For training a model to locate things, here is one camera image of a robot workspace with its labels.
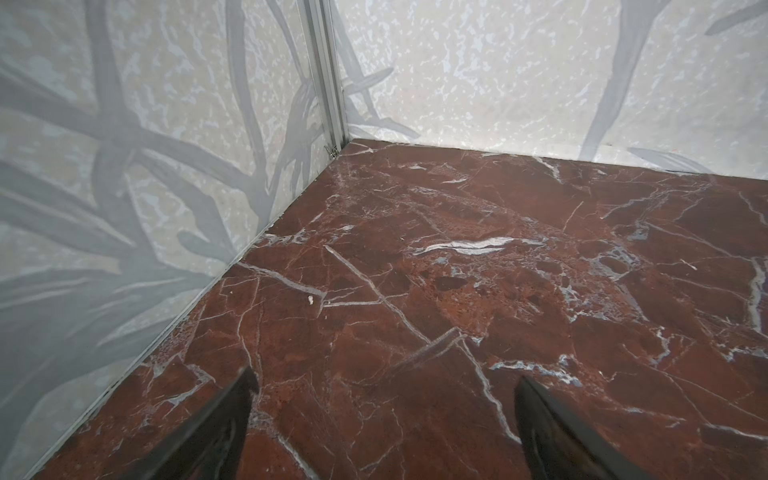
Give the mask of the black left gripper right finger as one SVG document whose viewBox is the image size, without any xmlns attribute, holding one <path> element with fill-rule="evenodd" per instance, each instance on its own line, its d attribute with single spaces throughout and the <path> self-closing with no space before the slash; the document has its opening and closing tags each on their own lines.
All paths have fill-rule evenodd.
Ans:
<svg viewBox="0 0 768 480">
<path fill-rule="evenodd" d="M 515 418 L 534 479 L 649 479 L 585 421 L 535 380 L 515 386 Z"/>
</svg>

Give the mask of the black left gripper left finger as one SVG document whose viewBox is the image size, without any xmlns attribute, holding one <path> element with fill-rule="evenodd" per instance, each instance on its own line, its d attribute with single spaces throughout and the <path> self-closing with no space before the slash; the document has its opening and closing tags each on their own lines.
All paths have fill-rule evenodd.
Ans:
<svg viewBox="0 0 768 480">
<path fill-rule="evenodd" d="M 227 388 L 140 458 L 124 479 L 234 479 L 258 380 L 243 368 Z"/>
</svg>

